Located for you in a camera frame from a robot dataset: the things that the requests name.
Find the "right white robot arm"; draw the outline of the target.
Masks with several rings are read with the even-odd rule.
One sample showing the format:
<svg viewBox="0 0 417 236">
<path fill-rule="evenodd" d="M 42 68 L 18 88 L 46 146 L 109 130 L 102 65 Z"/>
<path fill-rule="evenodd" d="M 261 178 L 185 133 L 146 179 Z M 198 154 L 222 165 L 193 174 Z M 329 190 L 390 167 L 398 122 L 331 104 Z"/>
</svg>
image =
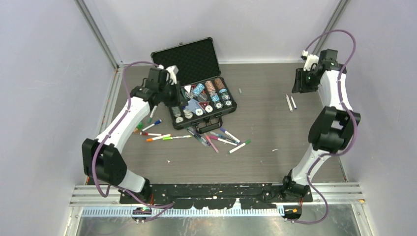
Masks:
<svg viewBox="0 0 417 236">
<path fill-rule="evenodd" d="M 304 66 L 296 70 L 292 93 L 318 91 L 323 109 L 309 130 L 305 155 L 283 178 L 281 197 L 288 202 L 310 192 L 314 175 L 330 157 L 347 150 L 361 120 L 348 101 L 347 70 L 337 61 L 337 51 L 326 49 L 317 56 L 304 50 L 301 58 Z"/>
</svg>

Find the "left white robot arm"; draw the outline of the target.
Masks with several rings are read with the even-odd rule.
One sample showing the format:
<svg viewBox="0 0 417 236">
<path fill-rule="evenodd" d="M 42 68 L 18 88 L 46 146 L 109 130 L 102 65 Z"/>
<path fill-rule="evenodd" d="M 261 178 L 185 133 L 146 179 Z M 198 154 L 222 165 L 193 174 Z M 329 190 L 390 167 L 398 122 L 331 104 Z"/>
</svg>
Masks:
<svg viewBox="0 0 417 236">
<path fill-rule="evenodd" d="M 151 196 L 149 180 L 128 167 L 121 156 L 123 147 L 139 122 L 159 103 L 166 106 L 180 104 L 177 66 L 153 67 L 141 86 L 128 92 L 127 102 L 111 124 L 96 138 L 82 143 L 84 173 L 94 182 L 127 189 L 138 203 L 146 203 Z"/>
</svg>

